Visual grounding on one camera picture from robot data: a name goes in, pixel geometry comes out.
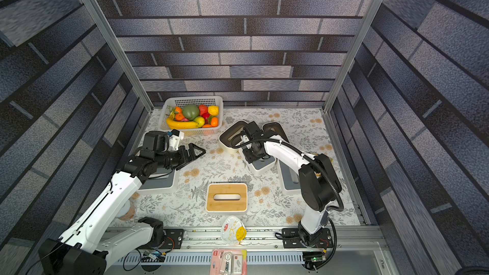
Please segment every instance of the red wire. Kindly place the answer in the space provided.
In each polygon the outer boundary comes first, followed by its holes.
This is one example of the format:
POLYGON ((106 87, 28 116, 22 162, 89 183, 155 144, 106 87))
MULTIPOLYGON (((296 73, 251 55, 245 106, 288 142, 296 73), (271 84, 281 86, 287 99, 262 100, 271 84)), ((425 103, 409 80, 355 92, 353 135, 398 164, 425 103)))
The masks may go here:
POLYGON ((169 240, 171 240, 171 241, 172 241, 172 249, 173 249, 173 248, 175 247, 175 241, 173 241, 173 239, 172 239, 172 238, 170 238, 170 237, 166 237, 166 238, 168 238, 169 240))

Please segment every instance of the fruit basket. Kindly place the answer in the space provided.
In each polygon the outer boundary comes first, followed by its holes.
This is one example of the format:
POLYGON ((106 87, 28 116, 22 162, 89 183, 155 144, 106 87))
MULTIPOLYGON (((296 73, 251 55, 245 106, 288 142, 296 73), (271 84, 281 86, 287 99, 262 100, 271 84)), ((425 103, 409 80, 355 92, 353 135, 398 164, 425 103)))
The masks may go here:
POLYGON ((219 107, 219 113, 217 115, 219 124, 216 127, 178 129, 179 131, 184 132, 186 136, 212 135, 218 133, 220 127, 223 125, 223 98, 219 95, 199 95, 195 97, 168 98, 165 101, 163 109, 161 110, 161 115, 159 116, 158 126, 160 131, 168 132, 172 130, 166 123, 166 119, 170 115, 170 110, 168 109, 168 107, 184 107, 187 104, 195 104, 197 106, 200 104, 203 104, 205 106, 215 105, 219 107))

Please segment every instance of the black mounting plate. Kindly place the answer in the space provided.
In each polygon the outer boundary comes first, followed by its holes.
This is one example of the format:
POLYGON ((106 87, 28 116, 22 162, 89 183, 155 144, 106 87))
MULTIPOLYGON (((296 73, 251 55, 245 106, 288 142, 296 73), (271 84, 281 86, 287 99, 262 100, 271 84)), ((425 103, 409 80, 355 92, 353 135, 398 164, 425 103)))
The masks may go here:
MULTIPOLYGON (((293 239, 284 239, 282 243, 284 244, 285 249, 306 249, 307 247, 303 246, 301 243, 301 238, 298 234, 298 229, 282 229, 282 235, 286 238, 293 239)), ((319 241, 316 245, 320 249, 332 248, 333 247, 333 239, 331 237, 331 232, 329 229, 324 228, 321 233, 319 239, 324 241, 319 241)))
MULTIPOLYGON (((161 250, 169 250, 173 247, 174 250, 179 250, 182 246, 182 241, 183 241, 183 234, 185 230, 183 229, 165 229, 166 236, 171 238, 174 242, 175 245, 173 246, 173 242, 169 240, 168 238, 165 238, 165 243, 161 247, 158 248, 158 250, 161 252, 161 250)), ((138 250, 147 250, 148 247, 146 245, 142 245, 138 247, 138 250)))

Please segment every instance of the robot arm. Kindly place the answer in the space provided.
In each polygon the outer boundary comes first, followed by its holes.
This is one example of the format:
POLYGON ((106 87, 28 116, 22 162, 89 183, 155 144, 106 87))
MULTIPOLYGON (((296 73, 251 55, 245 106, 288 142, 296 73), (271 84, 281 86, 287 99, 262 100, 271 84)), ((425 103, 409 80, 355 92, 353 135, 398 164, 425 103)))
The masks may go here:
POLYGON ((139 156, 132 156, 88 210, 61 234, 47 239, 39 248, 46 274, 100 274, 115 261, 142 245, 158 247, 165 239, 163 223, 143 218, 134 227, 100 242, 103 233, 123 207, 157 168, 179 170, 205 154, 205 150, 180 144, 183 132, 151 131, 145 134, 139 156))
POLYGON ((276 122, 265 124, 262 130, 254 121, 238 121, 221 135, 220 140, 228 147, 242 148, 248 163, 273 156, 298 174, 302 198, 307 204, 299 223, 299 235, 305 246, 317 244, 328 222, 328 209, 343 210, 339 197, 341 185, 329 157, 298 150, 288 143, 282 127, 276 122), (333 206, 334 200, 338 201, 339 207, 333 206))

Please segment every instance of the food package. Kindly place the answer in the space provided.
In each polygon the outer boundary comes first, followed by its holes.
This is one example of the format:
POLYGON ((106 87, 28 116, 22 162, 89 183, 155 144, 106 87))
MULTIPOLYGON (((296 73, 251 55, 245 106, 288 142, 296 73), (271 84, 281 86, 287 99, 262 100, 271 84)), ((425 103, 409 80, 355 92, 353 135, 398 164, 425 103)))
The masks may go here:
POLYGON ((209 275, 247 275, 247 251, 213 250, 209 275))
POLYGON ((240 219, 235 216, 228 217, 221 227, 221 238, 229 245, 241 244, 246 237, 246 229, 240 219))

